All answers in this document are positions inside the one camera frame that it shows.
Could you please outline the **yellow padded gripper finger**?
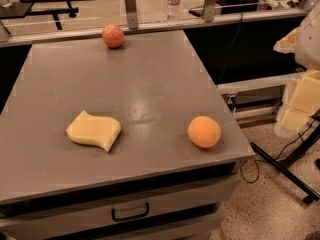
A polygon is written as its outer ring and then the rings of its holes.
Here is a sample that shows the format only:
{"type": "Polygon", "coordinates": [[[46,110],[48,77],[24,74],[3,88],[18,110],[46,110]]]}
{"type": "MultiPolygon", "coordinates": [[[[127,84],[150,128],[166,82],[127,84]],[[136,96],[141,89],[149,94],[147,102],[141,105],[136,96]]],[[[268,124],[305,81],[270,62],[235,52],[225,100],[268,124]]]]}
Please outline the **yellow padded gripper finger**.
{"type": "Polygon", "coordinates": [[[285,37],[281,38],[273,47],[279,53],[288,54],[295,52],[297,29],[290,31],[285,37]]]}
{"type": "Polygon", "coordinates": [[[320,109],[320,71],[308,70],[285,88],[280,125],[293,132],[300,131],[320,109]]]}

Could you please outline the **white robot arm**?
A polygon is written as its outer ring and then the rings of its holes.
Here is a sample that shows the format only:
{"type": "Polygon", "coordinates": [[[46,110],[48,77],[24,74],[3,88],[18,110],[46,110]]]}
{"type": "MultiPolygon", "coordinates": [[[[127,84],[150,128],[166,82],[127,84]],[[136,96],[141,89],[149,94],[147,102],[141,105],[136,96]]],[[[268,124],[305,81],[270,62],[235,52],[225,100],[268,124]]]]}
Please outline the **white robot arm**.
{"type": "Polygon", "coordinates": [[[280,53],[293,53],[297,64],[306,68],[298,79],[285,86],[274,132],[288,138],[299,132],[320,109],[320,4],[300,26],[274,45],[280,53]]]}

